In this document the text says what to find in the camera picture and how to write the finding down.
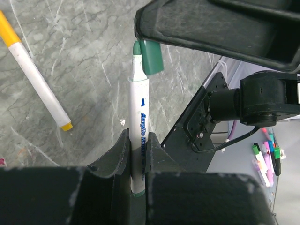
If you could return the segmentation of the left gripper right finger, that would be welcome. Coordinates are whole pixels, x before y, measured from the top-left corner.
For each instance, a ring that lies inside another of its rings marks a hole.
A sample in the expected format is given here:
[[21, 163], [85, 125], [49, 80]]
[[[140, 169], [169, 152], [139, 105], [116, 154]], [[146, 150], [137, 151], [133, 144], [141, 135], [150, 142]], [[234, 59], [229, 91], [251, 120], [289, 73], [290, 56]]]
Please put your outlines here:
[[272, 225], [259, 183], [246, 174], [184, 172], [149, 133], [148, 225]]

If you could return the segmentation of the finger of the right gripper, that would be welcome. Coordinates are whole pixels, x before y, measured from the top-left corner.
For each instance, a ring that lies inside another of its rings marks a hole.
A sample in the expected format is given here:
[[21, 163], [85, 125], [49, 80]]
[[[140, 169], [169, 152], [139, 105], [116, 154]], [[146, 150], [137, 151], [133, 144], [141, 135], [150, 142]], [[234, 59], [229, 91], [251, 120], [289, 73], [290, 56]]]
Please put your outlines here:
[[153, 0], [134, 22], [140, 39], [300, 70], [297, 0]]

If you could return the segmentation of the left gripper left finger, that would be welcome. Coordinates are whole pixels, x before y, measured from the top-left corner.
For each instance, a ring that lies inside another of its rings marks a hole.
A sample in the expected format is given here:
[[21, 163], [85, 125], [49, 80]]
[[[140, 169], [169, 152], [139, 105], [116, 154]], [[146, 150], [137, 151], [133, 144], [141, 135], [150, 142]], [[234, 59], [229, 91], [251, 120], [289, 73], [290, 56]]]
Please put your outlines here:
[[128, 225], [129, 147], [124, 130], [88, 166], [1, 168], [1, 224]]

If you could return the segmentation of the green white marker pen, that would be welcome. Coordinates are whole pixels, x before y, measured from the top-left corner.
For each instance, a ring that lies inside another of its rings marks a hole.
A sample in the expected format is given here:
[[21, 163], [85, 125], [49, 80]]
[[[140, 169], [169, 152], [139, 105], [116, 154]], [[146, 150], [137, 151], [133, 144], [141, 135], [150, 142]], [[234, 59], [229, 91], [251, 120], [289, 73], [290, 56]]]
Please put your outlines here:
[[129, 81], [129, 139], [131, 144], [131, 191], [145, 193], [146, 148], [149, 136], [149, 78], [143, 71], [138, 41], [133, 44], [132, 75]]

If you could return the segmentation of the green pen cap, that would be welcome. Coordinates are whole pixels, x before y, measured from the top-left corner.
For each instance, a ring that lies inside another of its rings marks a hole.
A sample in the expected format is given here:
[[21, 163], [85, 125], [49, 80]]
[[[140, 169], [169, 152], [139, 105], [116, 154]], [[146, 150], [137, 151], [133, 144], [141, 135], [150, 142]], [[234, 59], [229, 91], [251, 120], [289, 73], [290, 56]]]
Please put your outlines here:
[[138, 40], [142, 53], [142, 66], [147, 76], [155, 75], [164, 70], [160, 43]]

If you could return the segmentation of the yellow white marker pen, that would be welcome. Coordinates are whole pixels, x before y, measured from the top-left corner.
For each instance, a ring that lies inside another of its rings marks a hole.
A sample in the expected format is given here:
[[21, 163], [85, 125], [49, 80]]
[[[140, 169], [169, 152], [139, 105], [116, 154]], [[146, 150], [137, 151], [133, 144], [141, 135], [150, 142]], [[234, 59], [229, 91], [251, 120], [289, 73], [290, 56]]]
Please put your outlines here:
[[71, 119], [46, 83], [20, 38], [17, 36], [3, 13], [0, 14], [0, 37], [28, 78], [56, 124], [63, 131], [69, 131], [73, 127]]

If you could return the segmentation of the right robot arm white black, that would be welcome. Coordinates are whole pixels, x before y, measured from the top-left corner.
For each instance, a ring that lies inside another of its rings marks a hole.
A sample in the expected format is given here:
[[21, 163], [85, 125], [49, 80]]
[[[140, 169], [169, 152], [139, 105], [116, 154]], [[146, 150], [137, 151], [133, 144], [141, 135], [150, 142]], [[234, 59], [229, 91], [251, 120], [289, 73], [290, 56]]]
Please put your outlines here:
[[136, 12], [135, 35], [266, 67], [211, 93], [215, 121], [269, 127], [300, 112], [297, 0], [153, 0]]

